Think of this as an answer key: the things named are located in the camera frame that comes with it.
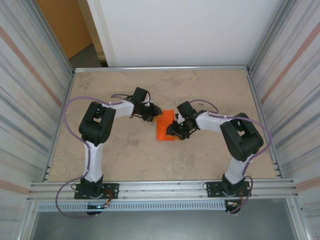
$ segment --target robotic arm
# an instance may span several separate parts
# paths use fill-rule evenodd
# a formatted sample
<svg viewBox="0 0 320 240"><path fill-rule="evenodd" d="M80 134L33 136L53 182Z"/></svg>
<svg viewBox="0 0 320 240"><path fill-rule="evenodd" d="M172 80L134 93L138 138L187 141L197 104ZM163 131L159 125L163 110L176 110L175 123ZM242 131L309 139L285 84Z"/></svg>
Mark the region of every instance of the robotic arm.
<svg viewBox="0 0 320 240"><path fill-rule="evenodd" d="M103 191L102 156L114 119L123 116L138 116L146 122L156 121L162 114L161 109L151 102L150 93L137 87L133 95L121 102L102 104L91 102L81 124L81 138L90 146L90 168L85 177L81 178L79 191L90 198L99 198ZM85 170L87 172L89 153L85 151Z"/></svg>
<svg viewBox="0 0 320 240"><path fill-rule="evenodd" d="M222 133L227 148L232 156L228 170L222 176L223 194L233 197L239 192L245 181L246 171L250 158L256 154L264 141L254 127L245 120L229 119L219 115L213 117L208 111L196 111L188 101L180 104L176 114L177 121L168 126L166 134L176 136L180 140L188 139L197 130L211 130ZM245 113L239 113L237 117L248 118Z"/></svg>

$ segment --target black mounting plate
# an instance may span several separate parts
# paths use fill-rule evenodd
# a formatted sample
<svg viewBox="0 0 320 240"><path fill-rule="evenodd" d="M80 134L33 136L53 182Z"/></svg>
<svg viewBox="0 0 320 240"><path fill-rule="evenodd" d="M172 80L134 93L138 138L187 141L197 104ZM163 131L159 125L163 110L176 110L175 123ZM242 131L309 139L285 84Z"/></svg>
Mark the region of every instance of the black mounting plate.
<svg viewBox="0 0 320 240"><path fill-rule="evenodd" d="M222 197L240 197L240 191L243 194L243 197L247 197L249 194L250 185L248 181L244 181L243 184L241 184L239 191L233 195L228 196L224 193L224 189L222 187L222 181L207 181L205 183L206 185L206 193L208 195L208 198L222 198Z"/></svg>
<svg viewBox="0 0 320 240"><path fill-rule="evenodd" d="M112 193L112 199L118 198L119 183L103 183L102 188L108 189ZM102 190L102 194L99 197L97 198L90 197L86 195L83 189L83 186L79 183L76 185L76 188L75 188L74 199L109 199L109 196L107 196Z"/></svg>

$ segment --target corrugated metal wall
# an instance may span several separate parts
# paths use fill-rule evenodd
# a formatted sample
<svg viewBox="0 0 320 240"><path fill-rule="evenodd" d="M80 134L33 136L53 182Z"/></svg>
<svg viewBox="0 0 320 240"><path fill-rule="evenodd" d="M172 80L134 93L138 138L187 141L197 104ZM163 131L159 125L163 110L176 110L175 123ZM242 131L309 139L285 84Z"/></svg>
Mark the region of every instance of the corrugated metal wall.
<svg viewBox="0 0 320 240"><path fill-rule="evenodd" d="M31 1L0 3L0 239L17 232L42 180L72 70Z"/></svg>
<svg viewBox="0 0 320 240"><path fill-rule="evenodd" d="M283 174L293 178L320 238L320 1L296 0L258 64L253 82Z"/></svg>

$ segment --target orange object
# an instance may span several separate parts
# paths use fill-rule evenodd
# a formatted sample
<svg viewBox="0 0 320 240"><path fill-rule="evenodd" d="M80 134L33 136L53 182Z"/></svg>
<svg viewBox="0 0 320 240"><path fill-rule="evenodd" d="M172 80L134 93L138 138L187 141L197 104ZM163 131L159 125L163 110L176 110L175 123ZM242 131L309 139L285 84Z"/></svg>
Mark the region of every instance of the orange object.
<svg viewBox="0 0 320 240"><path fill-rule="evenodd" d="M167 136L167 127L175 120L175 111L162 110L162 117L156 121L156 139L158 141L172 141L175 140L173 136Z"/></svg>

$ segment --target white wall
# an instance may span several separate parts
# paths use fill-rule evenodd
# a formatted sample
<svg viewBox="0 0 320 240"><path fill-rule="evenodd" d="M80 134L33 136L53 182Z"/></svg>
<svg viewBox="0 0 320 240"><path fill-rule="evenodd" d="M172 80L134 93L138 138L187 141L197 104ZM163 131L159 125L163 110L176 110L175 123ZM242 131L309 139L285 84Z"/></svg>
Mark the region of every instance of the white wall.
<svg viewBox="0 0 320 240"><path fill-rule="evenodd" d="M111 67L247 65L283 0L88 0Z"/></svg>

